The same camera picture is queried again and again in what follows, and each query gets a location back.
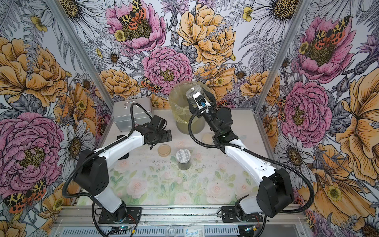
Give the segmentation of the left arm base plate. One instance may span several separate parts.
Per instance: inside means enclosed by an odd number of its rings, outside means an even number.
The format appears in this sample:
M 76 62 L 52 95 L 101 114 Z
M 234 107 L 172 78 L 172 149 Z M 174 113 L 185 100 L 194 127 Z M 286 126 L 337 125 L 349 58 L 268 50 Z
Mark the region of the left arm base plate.
M 111 213 L 106 209 L 102 210 L 98 219 L 99 224 L 138 224 L 141 218 L 141 207 L 121 207 L 116 212 Z

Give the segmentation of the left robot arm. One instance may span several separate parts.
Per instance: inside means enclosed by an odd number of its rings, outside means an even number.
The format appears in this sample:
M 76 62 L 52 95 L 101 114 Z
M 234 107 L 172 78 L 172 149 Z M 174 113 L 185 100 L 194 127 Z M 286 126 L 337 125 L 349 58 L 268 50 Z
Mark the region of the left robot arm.
M 127 216 L 125 203 L 113 192 L 109 179 L 109 168 L 117 161 L 143 145 L 154 146 L 172 141 L 171 132 L 166 130 L 167 120 L 153 116 L 148 123 L 138 125 L 131 134 L 95 151 L 85 150 L 80 154 L 74 181 L 87 191 L 89 198 L 116 223 Z

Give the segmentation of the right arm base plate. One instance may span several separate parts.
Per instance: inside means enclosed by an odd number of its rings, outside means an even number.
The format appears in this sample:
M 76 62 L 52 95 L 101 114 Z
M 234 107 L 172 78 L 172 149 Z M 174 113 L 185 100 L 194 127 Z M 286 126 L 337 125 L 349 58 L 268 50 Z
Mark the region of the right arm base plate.
M 236 206 L 222 206 L 217 214 L 224 223 L 261 223 L 263 216 L 259 213 L 246 214 Z

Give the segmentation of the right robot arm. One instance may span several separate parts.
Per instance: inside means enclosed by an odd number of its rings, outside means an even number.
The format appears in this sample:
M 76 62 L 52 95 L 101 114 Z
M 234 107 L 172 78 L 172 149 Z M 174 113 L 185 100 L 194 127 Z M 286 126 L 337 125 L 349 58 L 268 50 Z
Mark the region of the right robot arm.
M 215 145 L 228 157 L 241 165 L 258 184 L 255 196 L 246 195 L 240 198 L 235 211 L 239 218 L 251 213 L 261 212 L 274 217 L 294 201 L 290 175 L 281 168 L 276 169 L 271 162 L 247 152 L 243 142 L 232 131 L 232 114 L 229 108 L 216 108 L 215 97 L 207 91 L 200 90 L 189 96 L 194 100 L 192 113 L 199 112 L 214 133 L 212 145 Z

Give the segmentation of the clear jar beige lid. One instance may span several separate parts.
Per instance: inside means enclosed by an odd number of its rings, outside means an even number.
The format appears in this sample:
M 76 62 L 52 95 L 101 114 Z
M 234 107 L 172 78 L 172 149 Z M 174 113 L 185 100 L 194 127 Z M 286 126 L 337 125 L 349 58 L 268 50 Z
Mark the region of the clear jar beige lid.
M 202 96 L 204 96 L 204 91 L 202 89 L 201 86 L 199 85 L 195 85 L 193 86 L 192 88 L 190 88 L 187 92 L 186 92 L 186 97 L 187 99 L 193 99 L 193 97 L 196 95 L 196 94 L 201 94 Z

